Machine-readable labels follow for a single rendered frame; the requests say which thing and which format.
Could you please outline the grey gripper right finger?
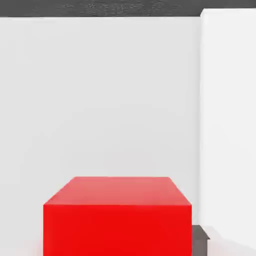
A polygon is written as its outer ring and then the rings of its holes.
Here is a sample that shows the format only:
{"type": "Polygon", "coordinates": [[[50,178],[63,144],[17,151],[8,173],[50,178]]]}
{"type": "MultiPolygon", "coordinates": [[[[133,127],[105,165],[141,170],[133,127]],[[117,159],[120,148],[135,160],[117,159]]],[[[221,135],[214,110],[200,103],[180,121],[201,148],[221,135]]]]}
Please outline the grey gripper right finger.
{"type": "Polygon", "coordinates": [[[223,238],[212,226],[192,226],[192,256],[248,256],[248,247],[223,238]]]}

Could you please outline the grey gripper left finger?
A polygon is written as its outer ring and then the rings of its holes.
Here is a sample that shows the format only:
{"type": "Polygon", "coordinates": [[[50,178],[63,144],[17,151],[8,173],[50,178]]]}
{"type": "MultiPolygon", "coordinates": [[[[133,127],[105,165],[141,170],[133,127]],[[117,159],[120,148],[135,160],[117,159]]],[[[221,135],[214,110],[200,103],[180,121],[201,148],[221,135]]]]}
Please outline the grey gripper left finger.
{"type": "Polygon", "coordinates": [[[19,253],[20,256],[43,256],[42,241],[40,239],[25,241],[19,249],[19,253]]]}

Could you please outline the small red cube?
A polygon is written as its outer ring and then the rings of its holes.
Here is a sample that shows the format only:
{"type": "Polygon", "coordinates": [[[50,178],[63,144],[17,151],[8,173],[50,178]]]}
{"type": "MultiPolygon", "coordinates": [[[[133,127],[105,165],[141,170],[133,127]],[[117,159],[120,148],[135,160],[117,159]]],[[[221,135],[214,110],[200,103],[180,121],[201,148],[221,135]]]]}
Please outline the small red cube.
{"type": "Polygon", "coordinates": [[[192,205],[168,177],[74,177],[43,206],[43,256],[192,256],[192,205]]]}

